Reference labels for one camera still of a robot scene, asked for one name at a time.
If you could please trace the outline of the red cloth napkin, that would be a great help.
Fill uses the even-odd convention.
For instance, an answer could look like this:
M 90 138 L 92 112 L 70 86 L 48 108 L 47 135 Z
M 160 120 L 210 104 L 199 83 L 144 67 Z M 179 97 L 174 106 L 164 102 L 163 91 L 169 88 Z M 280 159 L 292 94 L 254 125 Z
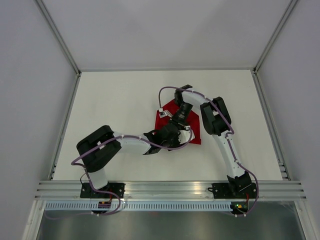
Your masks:
M 175 103 L 175 100 L 171 100 L 170 102 L 166 103 L 162 109 L 165 111 L 169 111 L 170 114 L 175 114 L 179 110 L 179 106 Z M 159 110 L 156 111 L 155 115 L 155 129 L 160 130 L 162 127 L 164 127 L 166 124 L 169 123 L 170 117 L 169 116 L 164 116 L 160 117 L 160 112 Z M 201 140 L 201 131 L 200 131 L 200 118 L 199 116 L 192 110 L 188 117 L 187 117 L 187 125 L 191 127 L 193 134 L 194 134 L 194 139 L 190 141 L 191 144 L 195 145 L 201 145 L 202 140 Z

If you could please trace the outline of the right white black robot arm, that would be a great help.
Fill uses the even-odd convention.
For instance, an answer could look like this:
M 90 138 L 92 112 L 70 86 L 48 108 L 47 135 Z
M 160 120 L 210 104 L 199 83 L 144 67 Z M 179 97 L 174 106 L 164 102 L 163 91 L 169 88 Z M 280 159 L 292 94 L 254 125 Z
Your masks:
M 235 133 L 231 126 L 231 117 L 221 97 L 209 99 L 193 90 L 192 86 L 174 87 L 174 101 L 178 106 L 189 104 L 200 110 L 202 124 L 216 141 L 225 163 L 228 180 L 227 194 L 233 198 L 255 198 L 258 196 L 258 184 L 252 181 L 255 175 L 245 168 L 233 143 Z

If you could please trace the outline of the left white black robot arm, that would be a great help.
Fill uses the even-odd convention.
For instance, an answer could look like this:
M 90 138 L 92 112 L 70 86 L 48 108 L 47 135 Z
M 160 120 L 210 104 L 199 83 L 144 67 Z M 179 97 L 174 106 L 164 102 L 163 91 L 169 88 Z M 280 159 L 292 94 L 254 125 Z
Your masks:
M 113 131 L 109 125 L 103 125 L 78 142 L 76 149 L 92 184 L 92 193 L 98 198 L 104 198 L 109 193 L 105 167 L 117 154 L 147 156 L 157 154 L 162 149 L 178 150 L 193 137 L 190 126 L 183 127 L 173 123 L 142 135 L 121 134 Z

